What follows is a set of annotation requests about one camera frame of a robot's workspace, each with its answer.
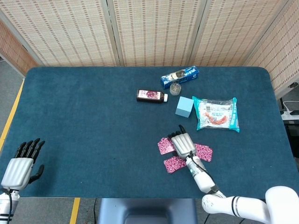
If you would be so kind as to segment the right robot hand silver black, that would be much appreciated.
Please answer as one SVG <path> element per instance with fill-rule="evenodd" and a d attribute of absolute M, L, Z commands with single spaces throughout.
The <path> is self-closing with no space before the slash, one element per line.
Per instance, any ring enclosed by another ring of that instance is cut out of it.
<path fill-rule="evenodd" d="M 185 128 L 182 125 L 178 125 L 180 131 L 176 131 L 175 133 L 171 133 L 168 135 L 168 139 L 174 145 L 175 151 L 178 156 L 186 160 L 187 157 L 192 157 L 196 155 L 196 147 L 194 142 L 192 141 L 190 135 L 186 132 Z"/>

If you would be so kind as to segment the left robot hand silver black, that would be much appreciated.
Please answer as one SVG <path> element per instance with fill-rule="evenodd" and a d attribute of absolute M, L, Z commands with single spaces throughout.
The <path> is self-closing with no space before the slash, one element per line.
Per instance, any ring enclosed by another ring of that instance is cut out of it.
<path fill-rule="evenodd" d="M 32 169 L 44 144 L 44 140 L 37 138 L 19 145 L 2 178 L 1 186 L 4 189 L 20 191 L 40 179 L 44 165 L 40 165 L 35 175 L 32 175 Z"/>

